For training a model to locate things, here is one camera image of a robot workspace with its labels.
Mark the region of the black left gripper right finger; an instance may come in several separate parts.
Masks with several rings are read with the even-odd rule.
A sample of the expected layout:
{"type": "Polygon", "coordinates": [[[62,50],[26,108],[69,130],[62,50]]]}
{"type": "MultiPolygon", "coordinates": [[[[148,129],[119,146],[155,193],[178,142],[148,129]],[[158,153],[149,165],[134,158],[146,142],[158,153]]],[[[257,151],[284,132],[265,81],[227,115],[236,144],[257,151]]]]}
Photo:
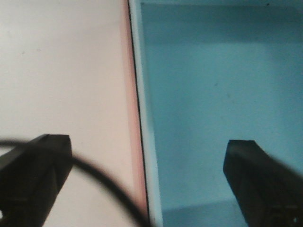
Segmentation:
{"type": "Polygon", "coordinates": [[[223,172],[249,227],[301,227],[303,177],[253,140],[230,140],[223,172]]]}

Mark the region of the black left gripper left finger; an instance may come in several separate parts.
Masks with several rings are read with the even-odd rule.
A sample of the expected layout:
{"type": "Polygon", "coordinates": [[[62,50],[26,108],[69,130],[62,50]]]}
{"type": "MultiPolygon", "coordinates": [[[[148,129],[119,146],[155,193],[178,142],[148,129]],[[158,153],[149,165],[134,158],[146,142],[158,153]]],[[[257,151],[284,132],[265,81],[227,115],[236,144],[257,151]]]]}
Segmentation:
{"type": "Polygon", "coordinates": [[[72,165],[68,135],[44,134],[0,157],[2,227],[41,227],[62,189],[72,165]]]}

